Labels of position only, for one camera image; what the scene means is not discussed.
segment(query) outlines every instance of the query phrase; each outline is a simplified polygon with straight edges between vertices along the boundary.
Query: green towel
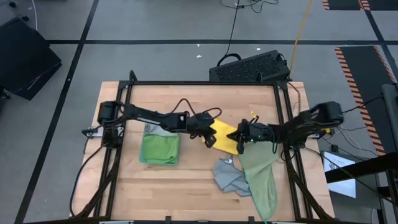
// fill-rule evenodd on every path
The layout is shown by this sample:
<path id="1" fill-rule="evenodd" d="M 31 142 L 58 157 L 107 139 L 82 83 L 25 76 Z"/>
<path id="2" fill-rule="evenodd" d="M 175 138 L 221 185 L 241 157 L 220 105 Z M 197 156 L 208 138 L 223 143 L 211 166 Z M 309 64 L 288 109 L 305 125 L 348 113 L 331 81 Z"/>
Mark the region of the green towel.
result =
<path id="1" fill-rule="evenodd" d="M 147 134 L 142 141 L 144 145 L 144 157 L 148 163 L 174 164 L 177 162 L 178 137 Z"/>
<path id="2" fill-rule="evenodd" d="M 264 222 L 274 214 L 277 205 L 272 174 L 272 162 L 277 158 L 278 154 L 272 153 L 271 142 L 257 142 L 245 146 L 244 153 L 239 155 L 254 204 Z"/>

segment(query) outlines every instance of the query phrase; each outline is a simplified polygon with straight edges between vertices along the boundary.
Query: yellow cloth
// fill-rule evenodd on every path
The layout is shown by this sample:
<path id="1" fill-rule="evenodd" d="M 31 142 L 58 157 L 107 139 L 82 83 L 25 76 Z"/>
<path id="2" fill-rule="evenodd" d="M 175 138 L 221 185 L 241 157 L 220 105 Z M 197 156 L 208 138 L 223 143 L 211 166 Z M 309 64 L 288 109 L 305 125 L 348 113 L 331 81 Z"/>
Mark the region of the yellow cloth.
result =
<path id="1" fill-rule="evenodd" d="M 236 131 L 236 128 L 218 119 L 214 119 L 214 123 L 211 124 L 210 127 L 217 132 L 214 135 L 216 137 L 216 143 L 213 145 L 213 148 L 228 152 L 233 155 L 238 155 L 238 150 L 236 149 L 238 143 L 226 137 L 227 134 L 231 134 L 232 132 Z"/>

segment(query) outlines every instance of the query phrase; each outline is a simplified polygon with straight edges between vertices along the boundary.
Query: yellow cable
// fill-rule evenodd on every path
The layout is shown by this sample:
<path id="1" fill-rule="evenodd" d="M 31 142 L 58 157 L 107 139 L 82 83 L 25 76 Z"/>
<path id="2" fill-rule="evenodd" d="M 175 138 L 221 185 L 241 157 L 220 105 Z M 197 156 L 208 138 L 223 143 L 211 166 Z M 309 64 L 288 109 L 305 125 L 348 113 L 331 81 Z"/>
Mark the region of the yellow cable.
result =
<path id="1" fill-rule="evenodd" d="M 292 54 L 292 61 L 291 61 L 291 63 L 290 63 L 290 74 L 289 74 L 289 78 L 292 76 L 292 73 L 293 73 L 294 56 L 295 56 L 295 53 L 296 53 L 297 42 L 300 40 L 301 31 L 302 31 L 303 28 L 304 28 L 305 20 L 307 19 L 308 13 L 310 12 L 311 5 L 312 5 L 312 0 L 310 0 L 310 1 L 308 2 L 308 6 L 307 6 L 307 9 L 305 10 L 305 13 L 304 13 L 304 16 L 303 16 L 303 20 L 301 21 L 300 30 L 298 31 L 298 34 L 297 34 L 297 36 L 296 36 L 296 41 L 294 42 L 293 54 Z"/>

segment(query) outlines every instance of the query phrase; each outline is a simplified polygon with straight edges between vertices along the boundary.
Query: white paper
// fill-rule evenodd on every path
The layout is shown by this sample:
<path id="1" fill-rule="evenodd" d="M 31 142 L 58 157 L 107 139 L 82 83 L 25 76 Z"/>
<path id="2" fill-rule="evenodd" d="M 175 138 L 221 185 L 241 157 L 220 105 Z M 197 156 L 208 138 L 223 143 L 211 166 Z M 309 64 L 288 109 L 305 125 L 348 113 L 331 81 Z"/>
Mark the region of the white paper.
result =
<path id="1" fill-rule="evenodd" d="M 323 156 L 330 159 L 332 162 L 334 162 L 339 167 L 344 167 L 344 166 L 355 164 L 354 161 L 342 158 L 340 156 L 336 156 L 329 152 L 324 152 Z M 325 172 L 327 172 L 329 170 L 337 169 L 337 167 L 334 164 L 332 164 L 325 158 L 323 158 L 323 168 L 324 168 Z M 356 197 L 356 194 L 355 194 L 356 187 L 355 187 L 354 179 L 343 180 L 343 181 L 328 184 L 328 188 L 332 192 L 336 192 L 336 193 L 343 194 L 343 195 L 353 197 L 353 198 Z"/>

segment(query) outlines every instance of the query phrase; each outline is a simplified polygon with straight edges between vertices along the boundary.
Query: wooden table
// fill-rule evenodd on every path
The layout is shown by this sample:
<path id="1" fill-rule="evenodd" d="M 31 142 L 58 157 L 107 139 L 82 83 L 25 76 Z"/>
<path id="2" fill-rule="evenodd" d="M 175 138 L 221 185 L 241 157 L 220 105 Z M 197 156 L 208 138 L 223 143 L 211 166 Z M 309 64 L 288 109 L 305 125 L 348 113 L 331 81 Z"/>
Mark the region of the wooden table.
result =
<path id="1" fill-rule="evenodd" d="M 293 84 L 301 92 L 302 110 L 307 110 L 303 83 Z M 118 82 L 102 83 L 93 126 L 98 125 L 96 117 L 100 103 L 115 100 L 117 87 Z M 289 88 L 289 95 L 295 116 L 299 108 L 294 106 L 298 95 L 292 88 Z M 287 121 L 282 91 L 280 97 Z M 219 119 L 231 125 L 237 125 L 242 118 L 250 119 L 251 111 L 259 115 L 259 122 L 279 123 L 272 86 L 134 85 L 131 103 L 167 113 L 181 98 L 187 98 L 197 112 L 220 107 L 223 114 Z M 177 111 L 185 110 L 189 110 L 188 106 L 182 103 Z M 181 134 L 177 166 L 148 166 L 139 162 L 143 129 L 142 122 L 127 122 L 112 219 L 164 220 L 165 216 L 171 216 L 172 220 L 247 221 L 248 216 L 254 216 L 256 221 L 261 221 L 251 197 L 240 197 L 234 192 L 223 193 L 215 184 L 212 169 L 217 159 L 226 158 L 227 153 L 207 149 L 199 138 L 191 140 L 189 135 Z M 99 146 L 99 138 L 89 140 L 84 160 Z M 316 140 L 308 140 L 307 147 L 318 151 Z M 301 152 L 309 191 L 334 217 L 322 160 L 313 152 L 304 149 Z M 81 173 L 73 201 L 75 213 L 82 210 L 98 188 L 104 153 L 105 149 L 89 161 Z M 240 167 L 236 156 L 234 163 Z M 271 220 L 294 221 L 286 166 L 279 158 L 272 164 L 272 170 L 278 202 Z M 298 188 L 297 192 L 301 216 L 305 217 L 302 194 Z M 104 193 L 101 215 L 105 213 L 107 199 L 108 191 Z"/>

